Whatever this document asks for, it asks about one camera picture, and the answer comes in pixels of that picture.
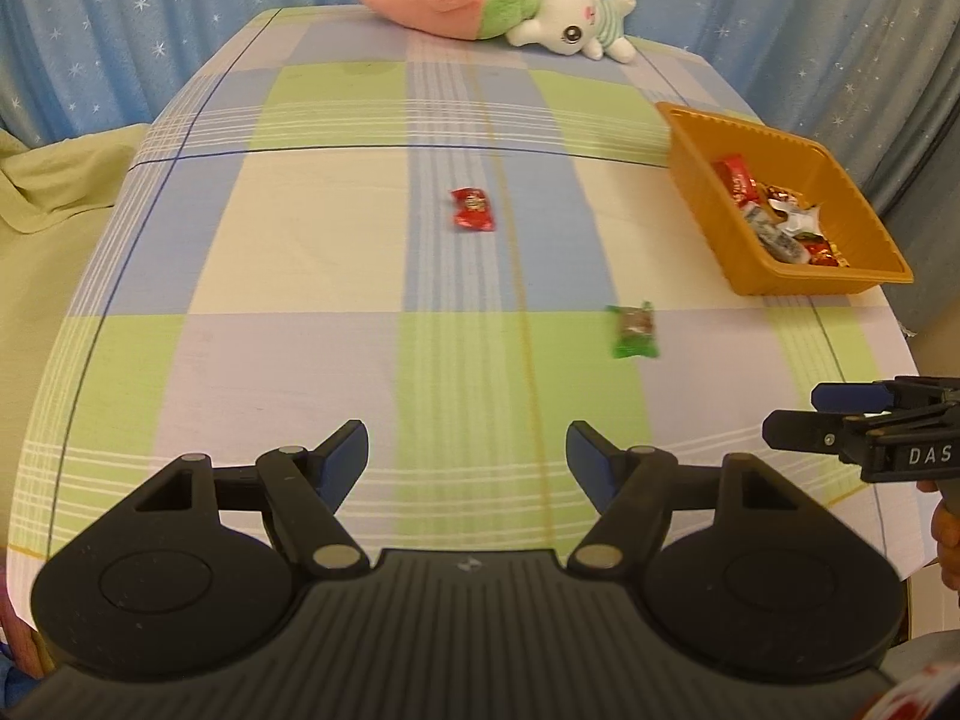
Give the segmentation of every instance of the yellow line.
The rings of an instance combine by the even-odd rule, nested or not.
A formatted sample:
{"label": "yellow line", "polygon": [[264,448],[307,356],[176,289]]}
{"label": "yellow line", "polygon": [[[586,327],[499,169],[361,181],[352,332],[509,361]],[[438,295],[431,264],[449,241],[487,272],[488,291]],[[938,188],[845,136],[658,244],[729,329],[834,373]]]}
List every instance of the yellow line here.
{"label": "yellow line", "polygon": [[840,503],[840,501],[845,501],[848,498],[852,497],[853,495],[856,495],[856,493],[859,493],[861,490],[865,490],[866,488],[869,488],[869,487],[870,485],[865,485],[863,482],[861,482],[859,485],[857,485],[857,487],[853,488],[853,490],[849,490],[843,495],[838,495],[836,498],[833,498],[832,500],[827,501],[826,508],[829,509],[832,506],[836,506],[838,503]]}
{"label": "yellow line", "polygon": [[[496,132],[488,115],[487,105],[480,91],[480,81],[476,76],[476,69],[472,62],[467,61],[467,80],[473,87],[473,93],[481,105],[484,127],[491,146],[496,145]],[[539,495],[541,506],[544,508],[544,538],[547,546],[554,545],[556,530],[553,524],[553,512],[550,509],[550,480],[547,473],[546,445],[544,443],[544,420],[539,408],[539,396],[536,393],[536,370],[534,369],[533,334],[530,330],[530,319],[527,316],[527,290],[523,284],[523,274],[520,266],[520,243],[517,242],[517,225],[514,219],[514,206],[510,199],[510,190],[507,186],[507,173],[503,169],[500,152],[492,148],[488,157],[493,163],[494,178],[496,179],[497,215],[504,221],[507,235],[507,245],[510,251],[511,276],[514,281],[514,292],[517,295],[517,317],[520,319],[520,347],[523,357],[523,373],[530,389],[530,426],[533,431],[534,460],[536,471],[539,474]]]}
{"label": "yellow line", "polygon": [[16,544],[7,544],[7,549],[13,550],[13,552],[20,552],[21,555],[26,555],[27,557],[36,557],[37,560],[46,560],[45,555],[40,555],[40,552],[34,552],[32,549],[27,549],[26,547],[18,547]]}

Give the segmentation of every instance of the blue curtain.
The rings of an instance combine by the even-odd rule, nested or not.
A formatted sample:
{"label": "blue curtain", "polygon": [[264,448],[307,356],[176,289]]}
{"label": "blue curtain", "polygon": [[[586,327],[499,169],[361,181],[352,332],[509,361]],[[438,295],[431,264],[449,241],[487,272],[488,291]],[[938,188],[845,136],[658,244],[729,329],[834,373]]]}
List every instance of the blue curtain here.
{"label": "blue curtain", "polygon": [[922,333],[960,298],[960,111],[939,133],[920,170],[911,176],[884,221],[913,268],[911,285],[884,292],[896,317]]}
{"label": "blue curtain", "polygon": [[[0,121],[26,143],[150,121],[256,13],[349,1],[0,0]],[[957,94],[930,82],[960,0],[637,2],[630,32],[704,55],[765,121],[820,140],[861,183],[909,172],[926,114]],[[877,173],[905,125],[910,148]]]}

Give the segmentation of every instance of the green candy wrapper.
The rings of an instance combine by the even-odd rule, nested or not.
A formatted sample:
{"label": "green candy wrapper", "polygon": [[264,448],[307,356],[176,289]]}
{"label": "green candy wrapper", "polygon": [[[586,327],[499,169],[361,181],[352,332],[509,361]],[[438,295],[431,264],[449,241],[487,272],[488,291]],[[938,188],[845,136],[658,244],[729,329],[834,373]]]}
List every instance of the green candy wrapper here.
{"label": "green candy wrapper", "polygon": [[645,302],[640,308],[607,306],[616,316],[616,343],[613,357],[659,357],[654,337],[654,307]]}

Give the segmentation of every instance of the bunny face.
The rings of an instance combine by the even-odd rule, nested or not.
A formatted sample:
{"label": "bunny face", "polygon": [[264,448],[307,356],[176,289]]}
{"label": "bunny face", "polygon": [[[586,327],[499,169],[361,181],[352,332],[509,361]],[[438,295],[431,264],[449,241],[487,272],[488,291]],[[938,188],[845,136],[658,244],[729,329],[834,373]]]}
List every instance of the bunny face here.
{"label": "bunny face", "polygon": [[551,52],[572,55],[596,34],[596,0],[541,0],[536,41]]}
{"label": "bunny face", "polygon": [[598,4],[599,0],[539,0],[534,18],[510,29],[507,40],[514,46],[539,43],[551,52],[574,55],[596,43]]}

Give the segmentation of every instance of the stuffed bunny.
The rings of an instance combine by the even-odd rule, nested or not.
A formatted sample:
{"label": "stuffed bunny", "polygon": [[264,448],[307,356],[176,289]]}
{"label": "stuffed bunny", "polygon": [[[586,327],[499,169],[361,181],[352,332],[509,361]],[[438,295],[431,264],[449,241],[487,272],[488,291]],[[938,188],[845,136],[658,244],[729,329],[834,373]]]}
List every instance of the stuffed bunny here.
{"label": "stuffed bunny", "polygon": [[624,37],[623,20],[637,0],[539,0],[536,15],[507,30],[513,46],[539,43],[551,52],[590,59],[604,53],[617,62],[629,62],[637,49]]}

